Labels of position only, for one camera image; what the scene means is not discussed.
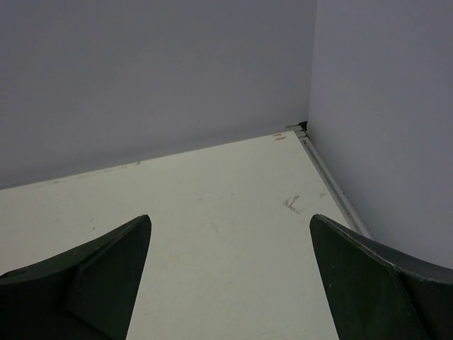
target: dark angled piece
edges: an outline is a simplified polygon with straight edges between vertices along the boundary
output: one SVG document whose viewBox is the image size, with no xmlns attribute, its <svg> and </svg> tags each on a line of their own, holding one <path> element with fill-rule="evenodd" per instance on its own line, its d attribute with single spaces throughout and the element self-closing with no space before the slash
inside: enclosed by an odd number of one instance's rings
<svg viewBox="0 0 453 340">
<path fill-rule="evenodd" d="M 150 239 L 144 215 L 0 276 L 0 339 L 126 339 Z"/>
<path fill-rule="evenodd" d="M 310 232 L 340 340 L 453 339 L 453 270 L 322 215 Z"/>
</svg>

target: white panel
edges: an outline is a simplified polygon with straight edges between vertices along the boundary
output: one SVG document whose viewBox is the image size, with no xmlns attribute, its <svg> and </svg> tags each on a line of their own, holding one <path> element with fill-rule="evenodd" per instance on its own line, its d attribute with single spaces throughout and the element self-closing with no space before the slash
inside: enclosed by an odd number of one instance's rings
<svg viewBox="0 0 453 340">
<path fill-rule="evenodd" d="M 312 142 L 378 242 L 453 268 L 453 1 L 316 15 Z"/>
<path fill-rule="evenodd" d="M 4 0 L 0 188 L 306 120 L 316 0 Z"/>
<path fill-rule="evenodd" d="M 0 272 L 151 216 L 129 340 L 337 339 L 309 220 L 345 221 L 293 132 L 0 191 L 0 209 Z"/>
</svg>

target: white wall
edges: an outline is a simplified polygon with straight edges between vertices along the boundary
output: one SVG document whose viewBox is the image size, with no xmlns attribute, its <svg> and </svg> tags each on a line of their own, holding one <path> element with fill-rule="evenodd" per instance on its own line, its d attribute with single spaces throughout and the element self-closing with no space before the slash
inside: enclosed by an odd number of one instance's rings
<svg viewBox="0 0 453 340">
<path fill-rule="evenodd" d="M 453 268 L 453 2 L 318 0 L 309 129 L 378 241 Z"/>
<path fill-rule="evenodd" d="M 0 188 L 306 119 L 316 0 L 31 1 L 0 11 Z"/>
</svg>

